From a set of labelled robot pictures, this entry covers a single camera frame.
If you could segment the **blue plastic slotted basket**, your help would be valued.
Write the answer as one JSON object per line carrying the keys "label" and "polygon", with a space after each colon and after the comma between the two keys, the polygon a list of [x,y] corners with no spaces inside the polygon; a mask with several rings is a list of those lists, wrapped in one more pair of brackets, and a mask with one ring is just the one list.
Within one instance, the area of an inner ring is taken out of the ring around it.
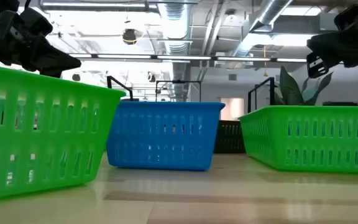
{"label": "blue plastic slotted basket", "polygon": [[219,102],[122,101],[106,143],[108,162],[130,169],[206,171],[224,107]]}

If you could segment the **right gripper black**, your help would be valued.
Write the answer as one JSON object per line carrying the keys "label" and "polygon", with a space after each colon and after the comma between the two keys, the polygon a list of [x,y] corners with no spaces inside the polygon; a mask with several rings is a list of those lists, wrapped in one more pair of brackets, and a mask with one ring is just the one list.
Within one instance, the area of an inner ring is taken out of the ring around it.
{"label": "right gripper black", "polygon": [[358,19],[343,30],[312,36],[307,46],[312,51],[306,56],[309,78],[321,77],[339,63],[358,66]]}

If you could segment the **black plastic slotted basket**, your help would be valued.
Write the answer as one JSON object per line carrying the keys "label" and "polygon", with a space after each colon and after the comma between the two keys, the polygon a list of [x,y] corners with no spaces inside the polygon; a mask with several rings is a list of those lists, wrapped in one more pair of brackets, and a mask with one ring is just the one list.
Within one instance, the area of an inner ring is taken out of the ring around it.
{"label": "black plastic slotted basket", "polygon": [[220,120],[216,141],[215,154],[245,154],[242,129],[240,121]]}

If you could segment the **silver slanted ceiling duct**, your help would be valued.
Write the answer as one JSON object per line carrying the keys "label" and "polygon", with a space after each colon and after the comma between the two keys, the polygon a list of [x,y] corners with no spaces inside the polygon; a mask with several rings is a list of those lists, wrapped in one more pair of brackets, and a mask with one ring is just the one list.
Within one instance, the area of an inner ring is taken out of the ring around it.
{"label": "silver slanted ceiling duct", "polygon": [[251,48],[257,45],[258,34],[254,32],[262,29],[271,32],[274,22],[294,0],[263,0],[260,9],[247,17],[242,26],[243,38],[231,53],[232,57],[246,57]]}

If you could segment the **long ceiling light strip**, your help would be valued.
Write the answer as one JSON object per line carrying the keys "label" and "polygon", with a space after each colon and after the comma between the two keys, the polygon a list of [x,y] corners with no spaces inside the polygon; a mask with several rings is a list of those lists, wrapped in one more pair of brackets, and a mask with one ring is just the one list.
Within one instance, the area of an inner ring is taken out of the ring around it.
{"label": "long ceiling light strip", "polygon": [[227,62],[285,62],[306,63],[302,58],[276,57],[219,57],[219,56],[191,56],[191,55],[134,55],[134,54],[70,54],[75,58],[96,59],[140,59],[140,60],[198,60],[198,61],[227,61]]}

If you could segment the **green plastic slotted basket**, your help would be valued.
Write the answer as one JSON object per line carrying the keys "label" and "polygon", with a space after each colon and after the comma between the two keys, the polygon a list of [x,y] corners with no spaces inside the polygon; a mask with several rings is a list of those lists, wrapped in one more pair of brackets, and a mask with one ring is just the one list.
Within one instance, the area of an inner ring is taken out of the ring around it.
{"label": "green plastic slotted basket", "polygon": [[240,122],[246,154],[276,170],[358,174],[358,106],[267,106]]}
{"label": "green plastic slotted basket", "polygon": [[93,181],[123,96],[0,67],[0,198]]}

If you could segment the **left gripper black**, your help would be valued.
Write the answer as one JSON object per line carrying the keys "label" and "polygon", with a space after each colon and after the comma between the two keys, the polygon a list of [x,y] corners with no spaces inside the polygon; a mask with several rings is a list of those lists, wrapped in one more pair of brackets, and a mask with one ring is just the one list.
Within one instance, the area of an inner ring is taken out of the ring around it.
{"label": "left gripper black", "polygon": [[[25,0],[23,11],[32,0]],[[0,0],[0,62],[18,64],[41,75],[60,78],[63,71],[79,68],[80,60],[52,46],[42,46],[42,35],[33,35],[18,12],[20,0]]]}

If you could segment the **silver corrugated ceiling duct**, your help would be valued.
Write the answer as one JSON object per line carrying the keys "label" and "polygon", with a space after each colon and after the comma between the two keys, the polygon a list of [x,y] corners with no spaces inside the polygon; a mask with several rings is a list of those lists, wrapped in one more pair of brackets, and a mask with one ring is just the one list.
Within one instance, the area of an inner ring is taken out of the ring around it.
{"label": "silver corrugated ceiling duct", "polygon": [[[167,55],[188,55],[190,43],[184,40],[189,38],[191,5],[180,3],[157,4],[162,17],[163,37],[174,41],[164,43]],[[189,72],[189,63],[172,62],[172,80],[186,80]],[[189,84],[173,84],[173,99],[186,101]]]}

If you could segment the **green snake plant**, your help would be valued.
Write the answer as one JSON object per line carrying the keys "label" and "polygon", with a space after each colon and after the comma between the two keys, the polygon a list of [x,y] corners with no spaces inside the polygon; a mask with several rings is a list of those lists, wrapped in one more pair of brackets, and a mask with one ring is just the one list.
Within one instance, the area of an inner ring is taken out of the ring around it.
{"label": "green snake plant", "polygon": [[284,66],[280,68],[280,79],[278,84],[279,93],[274,90],[274,102],[276,105],[298,105],[298,106],[314,106],[317,102],[319,94],[330,84],[332,74],[329,73],[314,83],[314,86],[308,86],[307,78],[302,87],[298,85],[296,80],[287,72]]}

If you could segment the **black rack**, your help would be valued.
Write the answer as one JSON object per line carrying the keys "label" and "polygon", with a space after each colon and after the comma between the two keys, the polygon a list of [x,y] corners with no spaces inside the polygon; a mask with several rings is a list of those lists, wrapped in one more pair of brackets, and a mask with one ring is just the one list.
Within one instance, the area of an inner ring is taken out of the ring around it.
{"label": "black rack", "polygon": [[325,101],[323,106],[358,106],[357,102],[346,102],[346,101]]}

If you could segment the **dark ceiling pipe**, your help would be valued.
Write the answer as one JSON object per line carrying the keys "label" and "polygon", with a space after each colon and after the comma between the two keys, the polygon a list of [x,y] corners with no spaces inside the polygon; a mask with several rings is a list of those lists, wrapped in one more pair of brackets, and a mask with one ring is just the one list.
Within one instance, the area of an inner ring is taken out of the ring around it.
{"label": "dark ceiling pipe", "polygon": [[148,2],[97,2],[85,0],[39,0],[44,11],[152,12],[158,6]]}

